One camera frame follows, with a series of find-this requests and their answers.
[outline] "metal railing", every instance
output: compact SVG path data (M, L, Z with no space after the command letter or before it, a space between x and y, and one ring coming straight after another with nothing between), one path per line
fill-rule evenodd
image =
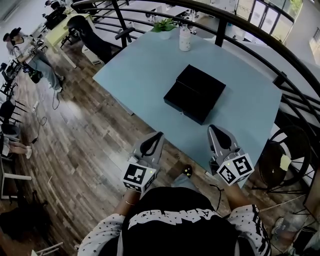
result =
M276 68L272 63L264 59L262 56L257 54L255 51L251 50L241 42L237 41L234 38L231 38L225 34L227 24L230 23L234 26L237 26L238 28L249 32L251 35L254 37L258 38L262 42L264 42L266 45L268 45L270 48L272 48L274 51L276 51L278 54L280 54L289 64L291 64L297 72L299 72L302 77L309 83L309 85L313 88L315 93L320 97L320 83L317 80L317 78L311 73L311 71L289 50L287 49L284 45L282 45L279 41L277 41L275 38L270 36L268 33L264 32L263 30L259 29L255 25L251 24L250 22L234 15L229 12L226 12L224 10L212 7L210 5L200 3L197 1L192 1L192 0L148 0L148 2L156 2L156 3L162 3L162 4L168 4L168 5L173 5L173 6L180 6L180 7L185 7L191 10L195 10L197 12L201 12L216 18L219 18L219 25L218 29L213 30L207 26L204 26L202 24L199 24L197 22L193 22L188 19L184 19L181 17L177 16L172 16L166 13L161 13L161 12L156 12L156 11L150 11L150 10L142 10L142 9L131 9L131 8L119 8L118 3L116 0L112 0L112 5L113 7L105 7L105 8L87 8L87 9L80 9L82 4L87 4L87 3L95 3L95 2L100 2L97 0L83 0L76 2L72 5L72 7L77 11L77 12L88 12L92 10L105 10L110 12L116 12L117 16L109 16L107 14L104 15L92 15L94 18L108 18L108 19L116 19L119 20L120 24L114 24L114 23L108 23L104 21L98 21L95 20L93 23L99 24L99 25L106 25L106 26L111 26L115 28L121 28L123 30L127 29L127 25L125 21L127 22L134 22L134 23L139 23L139 24L144 24L148 26L153 26L151 22L143 21L143 20L137 20L137 19L132 19L132 18L126 18L122 16L122 12L135 12L135 13L143 13L143 14L149 14L149 15L154 15L154 16L160 16L164 18L172 18L174 21L179 22L181 24L186 24L188 26L194 26L196 28L202 29L206 32L209 32L213 35L216 36L215 39L215 44L219 47L222 46L224 40L232 43L233 45L237 46L238 48L246 51L249 53L251 56L255 57L257 60L259 60L262 64L267 66L270 70L272 70L276 75L276 79L273 81L273 83L281 90L284 92L288 92L291 94L294 94L295 96L291 95L282 95L281 102L284 104L287 104L292 111L298 116L298 118L302 121L303 123L303 129L307 132L311 145L313 148L313 157L315 158L315 161L318 161L318 152L320 152L320 137L317 134L316 130L314 127L309 124L304 117L304 115L301 113L301 111L307 112L309 114L312 114L315 119L319 122L320 124L320 116L318 112L320 112L320 106L314 106L311 104L311 102L320 104L320 101L313 99L309 96L304 95L301 93L301 91L294 85L292 81L288 79L285 73L283 73L281 70ZM111 30L103 27L97 27L99 30L104 30L108 32L112 32L117 34L118 31L116 30ZM145 33L143 30L138 30L136 29L135 32L138 33ZM130 42L131 39L137 39L135 36L129 35L127 37L128 41Z

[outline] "white bottle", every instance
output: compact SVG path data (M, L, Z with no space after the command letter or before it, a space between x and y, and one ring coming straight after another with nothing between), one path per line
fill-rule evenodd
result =
M183 52L190 51L191 33L189 28L183 26L180 28L179 48Z

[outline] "white patterned sleeve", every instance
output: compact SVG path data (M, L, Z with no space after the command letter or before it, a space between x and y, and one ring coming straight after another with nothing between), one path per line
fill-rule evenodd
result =
M125 216L112 214L99 224L83 239L78 256L98 256L102 248L111 239L120 235Z
M20 56L23 56L22 52L20 51L20 48L18 46L15 46L12 50L12 55L14 55L17 59Z
M240 232L240 237L248 240L256 256L269 256L270 241L258 213L254 204L241 206L231 212L228 221Z

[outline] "black and white marker cube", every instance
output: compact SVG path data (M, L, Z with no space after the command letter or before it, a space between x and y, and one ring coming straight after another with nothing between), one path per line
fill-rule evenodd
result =
M144 193L157 177L157 170L127 161L121 181L126 188Z
M217 173L231 186L248 177L254 172L254 166L248 154L239 155L231 160L224 161Z

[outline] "wrist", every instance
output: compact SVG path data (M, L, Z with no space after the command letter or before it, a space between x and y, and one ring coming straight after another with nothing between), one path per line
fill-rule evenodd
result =
M141 193L134 191L132 189L127 189L125 192L123 199L130 204L135 205L140 200Z

